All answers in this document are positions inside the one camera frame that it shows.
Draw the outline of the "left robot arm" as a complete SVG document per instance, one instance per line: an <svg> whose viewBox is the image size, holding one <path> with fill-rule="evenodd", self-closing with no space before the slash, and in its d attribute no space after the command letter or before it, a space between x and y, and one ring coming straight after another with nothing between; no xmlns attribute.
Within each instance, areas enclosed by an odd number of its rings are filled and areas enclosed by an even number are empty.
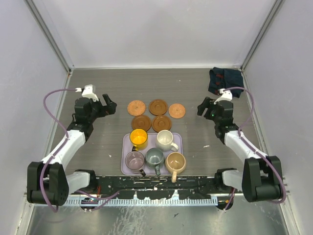
<svg viewBox="0 0 313 235"><path fill-rule="evenodd" d="M107 94L101 101L82 97L75 101L72 122L59 144L41 161L31 162L27 168L27 200L33 204L62 206L68 196L82 189L96 192L98 182L94 170L79 169L66 175L65 169L76 152L87 142L98 118L113 115L117 104Z"/></svg>

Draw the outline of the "yellow glass mug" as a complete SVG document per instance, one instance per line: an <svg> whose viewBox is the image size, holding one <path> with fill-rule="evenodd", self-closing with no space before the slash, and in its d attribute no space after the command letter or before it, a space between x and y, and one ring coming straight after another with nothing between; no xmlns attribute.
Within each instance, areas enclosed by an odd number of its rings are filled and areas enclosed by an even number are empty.
<svg viewBox="0 0 313 235"><path fill-rule="evenodd" d="M143 129L134 129L130 133L130 141L133 145L132 151L140 151L148 145L148 134Z"/></svg>

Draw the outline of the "woven rattan coaster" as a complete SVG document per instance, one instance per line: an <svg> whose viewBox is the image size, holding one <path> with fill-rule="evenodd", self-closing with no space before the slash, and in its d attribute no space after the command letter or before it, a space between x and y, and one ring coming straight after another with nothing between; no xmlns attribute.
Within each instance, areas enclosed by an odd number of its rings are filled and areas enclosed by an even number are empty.
<svg viewBox="0 0 313 235"><path fill-rule="evenodd" d="M175 103L169 107L168 112L172 118L182 118L182 117L184 117L186 110L182 104Z"/></svg>
<svg viewBox="0 0 313 235"><path fill-rule="evenodd" d="M132 116L140 116L144 114L146 106L141 100L133 100L128 104L127 111Z"/></svg>

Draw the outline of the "wooden coaster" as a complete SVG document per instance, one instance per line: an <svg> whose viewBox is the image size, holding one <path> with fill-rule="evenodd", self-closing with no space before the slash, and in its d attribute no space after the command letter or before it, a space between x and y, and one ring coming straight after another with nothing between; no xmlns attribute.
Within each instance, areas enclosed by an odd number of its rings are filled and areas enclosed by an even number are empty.
<svg viewBox="0 0 313 235"><path fill-rule="evenodd" d="M139 115L133 118L131 125L133 129L142 129L147 132L151 128L152 123L148 116Z"/></svg>
<svg viewBox="0 0 313 235"><path fill-rule="evenodd" d="M164 115L168 110L167 103L162 99L152 100L149 104L149 112L154 116Z"/></svg>
<svg viewBox="0 0 313 235"><path fill-rule="evenodd" d="M171 127L172 127L172 122L165 115L156 116L152 121L152 128L157 133L162 130L170 130Z"/></svg>

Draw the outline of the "white ceramic mug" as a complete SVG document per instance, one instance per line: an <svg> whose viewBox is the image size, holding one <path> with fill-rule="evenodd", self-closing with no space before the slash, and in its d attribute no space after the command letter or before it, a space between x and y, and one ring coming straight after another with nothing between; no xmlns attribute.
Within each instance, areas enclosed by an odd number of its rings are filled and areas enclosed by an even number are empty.
<svg viewBox="0 0 313 235"><path fill-rule="evenodd" d="M179 146L174 143L174 136L169 130L162 130L157 134L156 147L163 152L179 150Z"/></svg>

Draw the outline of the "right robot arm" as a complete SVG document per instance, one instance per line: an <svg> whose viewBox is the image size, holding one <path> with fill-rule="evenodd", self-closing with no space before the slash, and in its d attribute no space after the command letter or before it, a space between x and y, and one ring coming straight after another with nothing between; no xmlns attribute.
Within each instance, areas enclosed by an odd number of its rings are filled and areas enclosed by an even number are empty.
<svg viewBox="0 0 313 235"><path fill-rule="evenodd" d="M198 116L215 123L216 137L243 162L243 171L219 169L214 186L225 193L230 188L241 191L248 202L283 203L287 193L283 182L281 161L256 148L233 122L233 103L206 97L198 106Z"/></svg>

